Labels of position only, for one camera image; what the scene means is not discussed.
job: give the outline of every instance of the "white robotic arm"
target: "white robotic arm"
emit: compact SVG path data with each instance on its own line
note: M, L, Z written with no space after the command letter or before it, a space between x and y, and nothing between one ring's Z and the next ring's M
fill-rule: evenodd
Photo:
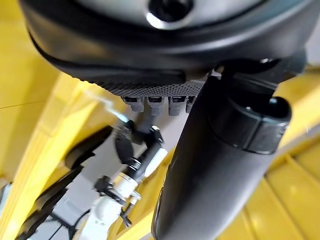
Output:
M85 225L76 232L73 240L106 240L111 225L118 217L123 218L126 227L131 224L127 218L128 210L140 199L135 192L136 187L143 178L154 172L168 153L162 148L163 140L156 126L151 127L146 138L147 150L137 159L130 157L126 162L128 167L113 182L106 176L97 181L95 188L100 197L94 202ZM129 198L127 210L122 211Z

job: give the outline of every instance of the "textured black surface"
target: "textured black surface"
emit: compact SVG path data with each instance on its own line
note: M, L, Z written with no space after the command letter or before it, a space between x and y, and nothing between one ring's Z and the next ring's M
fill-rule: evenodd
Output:
M135 97L197 96L203 87L203 82L193 81L189 81L184 84L171 85L95 83L115 95Z

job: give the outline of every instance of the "grey rounded surface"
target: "grey rounded surface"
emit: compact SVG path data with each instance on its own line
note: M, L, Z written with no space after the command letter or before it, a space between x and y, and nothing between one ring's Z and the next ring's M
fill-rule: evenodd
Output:
M150 0L76 0L79 4L117 21L161 30L213 24L247 11L262 0L194 0L182 19L163 21L149 10Z

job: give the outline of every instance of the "robotic arm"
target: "robotic arm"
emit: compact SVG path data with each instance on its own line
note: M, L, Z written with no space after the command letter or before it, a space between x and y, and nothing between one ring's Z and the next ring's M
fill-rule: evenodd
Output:
M126 227L131 225L128 213L140 199L135 191L139 183L150 176L167 155L162 148L163 138L159 128L152 125L148 132L137 132L132 121L121 126L116 133L115 147L122 164L127 167L112 181L109 177L100 178L94 188L100 197L95 201L83 228L73 237L74 240L106 240L110 226L121 217ZM147 149L134 157L131 134L143 136Z

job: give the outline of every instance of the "black cable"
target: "black cable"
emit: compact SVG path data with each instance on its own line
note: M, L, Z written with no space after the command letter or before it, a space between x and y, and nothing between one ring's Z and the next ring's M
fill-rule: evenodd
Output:
M71 228L69 230L70 231L69 232L69 239L71 239L71 237L73 237L76 234L76 231L77 231L76 227L77 227L78 223L88 213L90 213L90 208L87 211L85 211L84 213L82 213L81 216L75 221L75 224L73 226L71 226Z
M74 229L76 229L77 224L80 222L80 220L87 215L88 213L90 213L90 209L88 209L87 211L85 211L84 213L82 213L82 215L75 221L75 224L73 225Z
M56 235L56 233L60 230L61 227L62 227L62 225L60 225L60 226L58 227L58 229L55 230L55 232L51 235L51 237L50 237L48 240L51 240L51 239Z

